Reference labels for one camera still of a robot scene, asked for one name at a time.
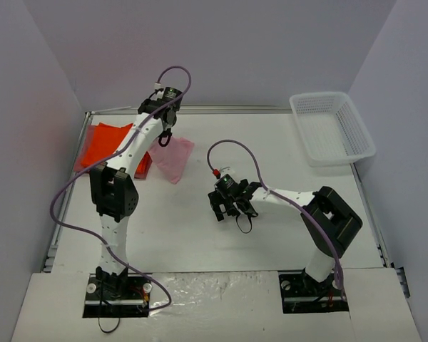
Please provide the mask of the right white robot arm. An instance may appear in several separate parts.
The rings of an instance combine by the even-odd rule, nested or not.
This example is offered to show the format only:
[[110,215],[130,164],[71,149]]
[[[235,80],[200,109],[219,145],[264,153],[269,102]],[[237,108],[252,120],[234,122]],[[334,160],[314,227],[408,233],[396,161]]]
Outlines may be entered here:
[[314,192],[270,189],[260,182],[246,179],[236,182],[229,174],[218,178],[208,194],[210,206],[220,222],[226,216],[248,220],[262,213],[278,212],[284,207],[295,209],[301,216],[314,244],[315,252],[304,269],[302,285],[310,294],[327,287],[334,272],[337,288],[343,286],[340,259],[363,226],[360,216],[331,187]]

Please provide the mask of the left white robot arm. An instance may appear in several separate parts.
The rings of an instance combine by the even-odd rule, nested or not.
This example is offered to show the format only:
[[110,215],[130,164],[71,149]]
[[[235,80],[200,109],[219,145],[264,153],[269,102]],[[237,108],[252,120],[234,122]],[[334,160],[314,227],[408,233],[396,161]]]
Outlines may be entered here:
[[101,247],[96,278],[113,298],[125,296],[129,289],[128,271],[117,259],[126,263],[128,220],[138,205],[133,183],[136,168],[154,142],[163,148],[169,145],[182,101],[182,92],[171,87],[157,94],[156,99],[148,98],[138,108],[133,127],[117,147],[120,153],[89,172],[92,202],[106,241]]

